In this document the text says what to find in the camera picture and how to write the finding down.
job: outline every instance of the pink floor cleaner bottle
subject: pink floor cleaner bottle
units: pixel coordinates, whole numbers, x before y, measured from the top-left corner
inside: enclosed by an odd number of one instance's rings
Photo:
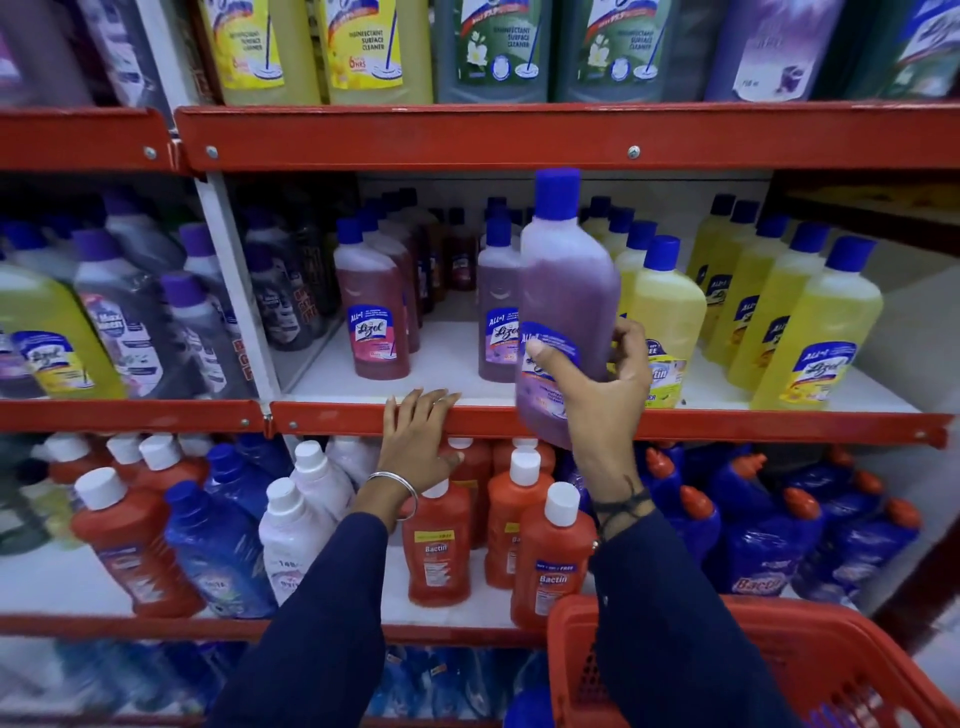
[[[410,374],[403,275],[392,260],[364,244],[355,217],[337,220],[337,239],[333,262],[347,310],[353,369],[366,379],[403,379]]]
[[[607,376],[620,277],[604,247],[577,225],[579,202],[579,170],[540,170],[536,216],[521,239],[516,409],[538,437],[567,449],[563,395],[526,355],[526,342],[537,338],[560,350],[592,379]]]

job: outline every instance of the white bottle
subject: white bottle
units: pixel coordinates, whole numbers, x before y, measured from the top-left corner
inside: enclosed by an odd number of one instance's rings
[[[297,590],[335,528],[328,516],[307,507],[289,477],[267,486],[267,512],[260,521],[259,535],[263,566],[277,604],[282,606]]]
[[[353,485],[346,473],[324,455],[320,443],[306,440],[294,449],[290,477],[310,507],[339,523],[353,503]]]

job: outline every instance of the store shelf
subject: store shelf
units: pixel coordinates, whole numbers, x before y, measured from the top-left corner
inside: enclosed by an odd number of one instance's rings
[[[861,102],[177,111],[202,172],[956,169],[958,122],[960,105]]]

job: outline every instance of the red floor cleaner bottle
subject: red floor cleaner bottle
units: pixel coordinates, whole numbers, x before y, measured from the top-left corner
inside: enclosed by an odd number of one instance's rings
[[[353,370],[366,379],[403,379],[410,374],[403,275],[363,243],[355,217],[337,220],[337,239],[333,262],[347,309]]]

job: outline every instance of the yellow disinfectant bottle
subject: yellow disinfectant bottle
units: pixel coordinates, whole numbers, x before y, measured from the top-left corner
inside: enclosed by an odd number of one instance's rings
[[[757,223],[754,239],[744,241],[743,252],[727,289],[727,300],[720,308],[713,334],[704,349],[704,356],[710,361],[722,367],[729,367],[733,361],[753,318],[763,283],[777,258],[786,253],[786,246],[780,238],[786,232],[788,222],[790,218],[786,215],[766,217]]]
[[[59,400],[122,400],[127,390],[66,286],[0,263],[0,328],[37,383]]]
[[[736,195],[715,195],[710,214],[704,218],[700,227],[697,228],[690,262],[686,264],[686,276],[693,279],[701,289],[707,286],[709,257],[713,252],[716,238],[731,226],[730,214],[733,212],[733,203],[735,202]]]
[[[823,409],[883,309],[880,289],[860,275],[876,244],[845,235],[823,273],[804,287],[751,409]]]
[[[753,392],[760,383],[806,282],[824,269],[820,251],[829,230],[822,223],[800,223],[790,249],[777,258],[727,370],[730,384]]]
[[[647,407],[676,407],[684,375],[707,313],[704,292],[676,270],[680,239],[657,235],[636,274],[627,318],[643,324],[653,384]]]
[[[727,299],[733,271],[743,250],[743,240],[754,239],[754,223],[759,210],[759,202],[737,200],[733,206],[730,225],[713,240],[713,250],[707,263],[707,277],[702,284],[702,290],[707,295],[707,316],[704,318],[700,336],[705,341],[710,340],[717,317],[720,316],[720,309]]]

